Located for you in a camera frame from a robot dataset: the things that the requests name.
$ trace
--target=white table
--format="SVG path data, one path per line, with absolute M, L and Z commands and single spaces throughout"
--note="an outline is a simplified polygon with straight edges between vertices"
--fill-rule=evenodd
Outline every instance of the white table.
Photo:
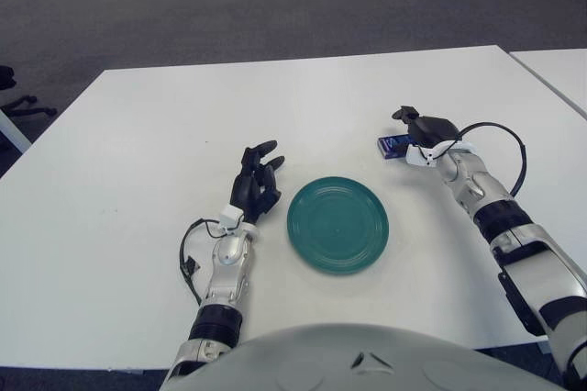
M 435 171 L 382 159 L 376 139 L 405 130 L 391 120 L 401 104 L 518 132 L 519 202 L 587 267 L 587 155 L 572 153 L 587 124 L 497 47 L 107 71 L 0 180 L 0 364 L 168 367 L 196 312 L 179 241 L 228 201 L 244 147 L 269 139 L 286 156 L 282 199 L 258 224 L 243 341 L 327 321 L 472 348 L 534 341 Z M 469 140 L 510 186 L 515 142 L 491 128 Z M 318 273 L 288 242 L 292 198 L 326 175 L 366 184 L 387 211 L 387 248 L 359 274 Z M 203 231 L 189 242 L 200 289 L 213 244 Z
M 587 119 L 587 49 L 510 54 Z

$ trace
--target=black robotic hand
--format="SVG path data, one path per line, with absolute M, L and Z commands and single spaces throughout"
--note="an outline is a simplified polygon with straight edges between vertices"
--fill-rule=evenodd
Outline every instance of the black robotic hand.
M 285 158 L 280 156 L 266 164 L 260 162 L 276 147 L 277 141 L 266 141 L 254 148 L 246 148 L 242 156 L 242 169 L 232 185 L 230 204 L 243 210 L 243 221 L 247 223 L 255 224 L 259 215 L 269 212 L 282 195 L 275 186 L 274 171 Z

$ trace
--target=chair leg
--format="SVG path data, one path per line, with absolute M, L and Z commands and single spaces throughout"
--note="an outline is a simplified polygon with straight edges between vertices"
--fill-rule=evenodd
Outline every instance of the chair leg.
M 31 114 L 45 113 L 47 116 L 55 116 L 57 109 L 55 108 L 30 108 L 30 109 L 8 109 L 5 114 L 9 117 L 14 116 L 30 116 Z
M 21 106 L 25 102 L 29 104 L 34 104 L 35 102 L 37 102 L 37 100 L 38 99 L 34 95 L 23 95 L 14 102 L 10 102 L 9 104 L 0 106 L 0 109 L 2 109 L 3 111 L 7 111 L 8 109 L 13 109 L 17 106 Z

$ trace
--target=office chair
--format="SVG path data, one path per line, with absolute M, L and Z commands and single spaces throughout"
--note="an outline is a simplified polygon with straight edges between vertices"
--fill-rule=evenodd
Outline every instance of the office chair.
M 12 68 L 0 65 L 0 90 L 7 90 L 8 88 L 13 88 L 17 84 L 17 82 L 13 79 L 14 75 L 15 71 Z M 25 102 L 29 104 L 34 104 L 37 101 L 38 99 L 34 95 L 23 95 L 14 102 L 10 102 L 8 104 L 0 106 L 0 110 L 4 111 L 4 114 L 6 114 L 9 117 L 29 116 L 31 114 L 37 113 L 45 113 L 47 116 L 55 116 L 57 114 L 57 109 L 48 108 L 46 106 L 37 108 L 17 109 L 18 106 L 21 106 Z

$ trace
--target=white cable clip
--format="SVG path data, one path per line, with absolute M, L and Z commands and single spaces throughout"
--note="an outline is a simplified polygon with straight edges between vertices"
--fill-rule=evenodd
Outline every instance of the white cable clip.
M 477 152 L 475 146 L 467 141 L 458 141 L 453 145 L 454 140 L 441 141 L 434 148 L 422 148 L 417 145 L 409 145 L 407 147 L 407 153 L 405 154 L 405 161 L 415 166 L 427 166 L 429 168 L 436 168 L 437 158 L 444 154 L 444 152 L 451 148 L 452 150 L 465 150 Z
M 244 215 L 245 213 L 242 209 L 232 205 L 226 205 L 218 217 L 218 227 L 220 227 L 222 232 L 227 235 L 235 235 L 238 237 L 241 234 L 246 233 L 253 240 L 256 240 L 259 237 L 259 230 L 254 224 L 245 223 L 243 221 Z

